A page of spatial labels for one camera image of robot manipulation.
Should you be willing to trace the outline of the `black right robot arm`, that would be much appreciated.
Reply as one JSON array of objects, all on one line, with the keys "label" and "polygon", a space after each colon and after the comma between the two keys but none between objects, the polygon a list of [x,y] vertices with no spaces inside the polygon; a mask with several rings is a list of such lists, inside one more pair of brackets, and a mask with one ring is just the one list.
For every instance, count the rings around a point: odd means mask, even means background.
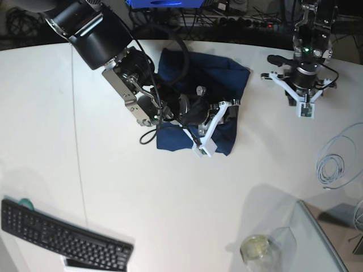
[{"label": "black right robot arm", "polygon": [[58,1],[46,11],[47,23],[123,99],[142,126],[160,128],[169,123],[205,136],[234,134],[240,94],[225,91],[199,63],[214,65],[216,57],[191,53],[170,28],[149,24],[147,29],[169,36],[178,50],[164,49],[159,65],[125,23],[106,5],[91,1]]}]

